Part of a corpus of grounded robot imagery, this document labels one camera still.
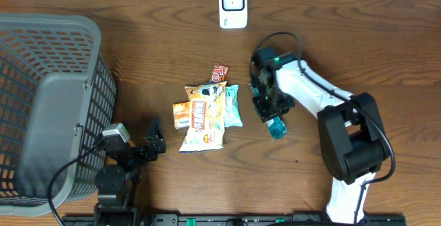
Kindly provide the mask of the white barcode scanner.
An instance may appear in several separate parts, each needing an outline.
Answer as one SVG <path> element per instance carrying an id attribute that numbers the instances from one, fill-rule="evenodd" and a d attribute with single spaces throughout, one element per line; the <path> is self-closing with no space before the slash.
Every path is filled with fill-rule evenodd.
<path id="1" fill-rule="evenodd" d="M 218 0 L 219 26 L 222 29 L 241 29 L 247 26 L 247 0 Z"/>

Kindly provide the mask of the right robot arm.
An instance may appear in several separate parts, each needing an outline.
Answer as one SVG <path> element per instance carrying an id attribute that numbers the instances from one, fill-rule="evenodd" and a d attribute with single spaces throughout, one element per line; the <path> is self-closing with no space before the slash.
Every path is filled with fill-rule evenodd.
<path id="1" fill-rule="evenodd" d="M 375 99 L 354 95 L 317 75 L 297 54 L 277 55 L 271 47 L 254 51 L 250 61 L 253 103 L 264 123 L 301 104 L 318 123 L 320 153 L 332 175 L 326 213 L 333 223 L 364 218 L 367 190 L 383 161 L 395 159 Z"/>

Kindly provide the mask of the blue Listerine mouthwash bottle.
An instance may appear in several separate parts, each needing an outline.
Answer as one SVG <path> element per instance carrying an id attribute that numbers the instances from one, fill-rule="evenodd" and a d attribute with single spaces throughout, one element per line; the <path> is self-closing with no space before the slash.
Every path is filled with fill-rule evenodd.
<path id="1" fill-rule="evenodd" d="M 262 98 L 258 88 L 255 88 L 254 86 L 250 86 L 252 93 L 254 95 L 254 98 Z M 285 127 L 285 124 L 280 119 L 280 117 L 275 117 L 273 119 L 269 119 L 265 121 L 265 124 L 269 128 L 269 133 L 271 134 L 271 137 L 273 139 L 280 139 L 287 133 L 287 128 Z"/>

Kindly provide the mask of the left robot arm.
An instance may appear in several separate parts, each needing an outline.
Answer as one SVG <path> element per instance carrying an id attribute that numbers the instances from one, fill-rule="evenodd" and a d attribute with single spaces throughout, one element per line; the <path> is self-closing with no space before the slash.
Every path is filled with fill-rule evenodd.
<path id="1" fill-rule="evenodd" d="M 107 126 L 99 135 L 96 149 L 103 150 L 115 164 L 102 167 L 95 176 L 98 203 L 94 225 L 149 225 L 149 216 L 135 207 L 138 184 L 145 177 L 144 167 L 166 152 L 159 117 L 154 117 L 144 136 L 146 144 L 132 147 L 130 134 L 122 123 Z"/>

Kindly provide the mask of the yellow red noodle packet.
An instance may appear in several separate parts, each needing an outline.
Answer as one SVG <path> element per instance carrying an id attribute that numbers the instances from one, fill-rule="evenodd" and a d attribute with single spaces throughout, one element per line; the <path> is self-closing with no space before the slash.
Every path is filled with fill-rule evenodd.
<path id="1" fill-rule="evenodd" d="M 179 152 L 223 149 L 226 83 L 185 86 L 189 99 L 189 128 Z"/>

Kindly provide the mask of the red Top chocolate bar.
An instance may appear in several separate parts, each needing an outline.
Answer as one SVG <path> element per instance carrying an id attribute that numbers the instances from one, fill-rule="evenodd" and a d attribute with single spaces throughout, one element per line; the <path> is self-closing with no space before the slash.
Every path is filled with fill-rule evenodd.
<path id="1" fill-rule="evenodd" d="M 215 63 L 210 78 L 211 83 L 220 83 L 227 80 L 227 75 L 230 70 L 228 65 L 223 65 L 220 63 Z"/>

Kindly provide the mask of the grey plastic shopping basket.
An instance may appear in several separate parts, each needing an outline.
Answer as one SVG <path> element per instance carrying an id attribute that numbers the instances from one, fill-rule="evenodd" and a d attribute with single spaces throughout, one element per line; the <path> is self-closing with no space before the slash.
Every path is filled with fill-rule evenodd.
<path id="1" fill-rule="evenodd" d="M 1 15 L 1 213 L 41 216 L 95 193 L 93 142 L 112 122 L 116 83 L 101 31 L 82 16 Z"/>

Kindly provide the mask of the mint white snack packet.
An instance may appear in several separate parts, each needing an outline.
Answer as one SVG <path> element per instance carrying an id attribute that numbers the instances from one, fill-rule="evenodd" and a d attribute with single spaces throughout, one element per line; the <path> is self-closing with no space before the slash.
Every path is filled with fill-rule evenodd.
<path id="1" fill-rule="evenodd" d="M 237 84 L 226 87 L 225 127 L 243 126 L 238 108 L 238 89 L 239 85 Z"/>

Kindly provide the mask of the small orange snack box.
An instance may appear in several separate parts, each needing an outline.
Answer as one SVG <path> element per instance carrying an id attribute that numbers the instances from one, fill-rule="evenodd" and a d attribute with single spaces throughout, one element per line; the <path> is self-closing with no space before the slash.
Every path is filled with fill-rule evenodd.
<path id="1" fill-rule="evenodd" d="M 179 130 L 190 125 L 190 104 L 188 102 L 173 104 L 174 127 Z"/>

